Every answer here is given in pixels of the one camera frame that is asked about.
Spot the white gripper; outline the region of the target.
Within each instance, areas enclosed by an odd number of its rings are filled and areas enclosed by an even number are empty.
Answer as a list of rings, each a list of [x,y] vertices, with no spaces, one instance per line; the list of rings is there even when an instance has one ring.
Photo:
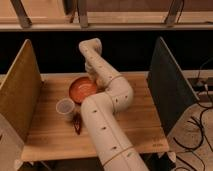
[[[98,78],[97,73],[95,72],[95,70],[92,68],[92,66],[88,62],[85,63],[85,70],[88,73],[89,79],[92,82],[96,83],[97,78]]]

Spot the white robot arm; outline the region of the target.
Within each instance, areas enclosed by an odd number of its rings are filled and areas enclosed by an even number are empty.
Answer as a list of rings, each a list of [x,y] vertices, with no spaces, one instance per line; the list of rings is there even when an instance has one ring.
[[[133,101],[133,89],[125,77],[101,57],[98,38],[79,43],[85,57],[85,69],[95,73],[105,90],[86,97],[81,116],[105,171],[149,171],[114,114],[126,110]]]

